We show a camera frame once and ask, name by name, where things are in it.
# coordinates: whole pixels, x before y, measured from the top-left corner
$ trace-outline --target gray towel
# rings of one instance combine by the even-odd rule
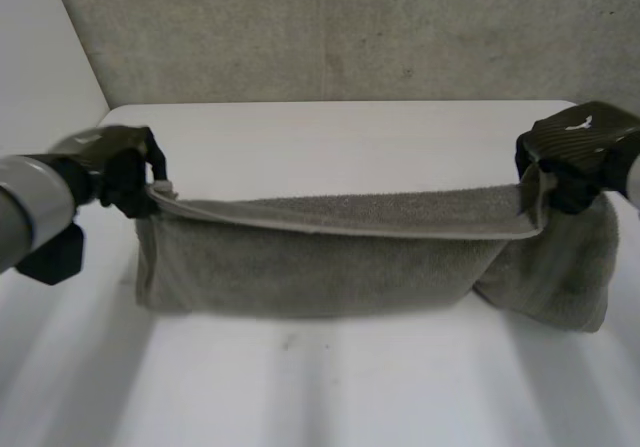
[[[154,311],[317,318],[451,304],[472,288],[498,307],[596,331],[617,248],[601,195],[549,210],[550,179],[448,192],[250,202],[178,201],[138,220],[137,299]]]

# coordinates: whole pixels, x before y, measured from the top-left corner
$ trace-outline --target towel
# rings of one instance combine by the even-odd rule
[[[480,189],[176,200],[136,221],[137,301],[163,313],[272,318],[382,315],[450,305],[475,290],[561,329],[594,332],[618,244],[600,195],[578,215],[551,210],[548,174]]]

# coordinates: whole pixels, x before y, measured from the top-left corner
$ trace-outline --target robotic arm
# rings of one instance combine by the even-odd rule
[[[516,143],[520,176],[533,163],[554,174],[552,208],[576,214],[602,190],[640,210],[640,119],[601,102],[578,105],[535,123]],[[94,199],[129,218],[157,206],[147,197],[166,162],[148,127],[111,126],[68,137],[43,155],[0,159],[0,273],[12,266],[47,284],[82,269],[78,207]]]
[[[550,204],[577,214],[602,190],[621,193],[640,210],[640,119],[589,102],[536,122],[516,143],[520,177],[532,163],[553,173]]]
[[[127,217],[156,209],[145,193],[146,164],[166,180],[166,162],[148,127],[110,126],[82,132],[47,154],[0,159],[0,273],[19,272],[47,284],[82,268],[78,207],[99,199]]]

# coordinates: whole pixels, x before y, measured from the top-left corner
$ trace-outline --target table surface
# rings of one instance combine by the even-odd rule
[[[183,198],[419,191],[514,182],[516,137],[568,103],[127,106]],[[84,271],[0,278],[0,446],[638,445],[640,225],[597,334],[470,294],[452,308],[342,321],[156,317],[134,304],[136,239],[83,209]]]

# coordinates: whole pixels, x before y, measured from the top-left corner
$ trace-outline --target terry cloth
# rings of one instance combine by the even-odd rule
[[[547,206],[535,167],[518,185],[445,192],[176,200],[136,221],[138,302],[153,311],[275,318],[380,315],[470,290],[562,329],[598,330],[618,244],[605,195]]]

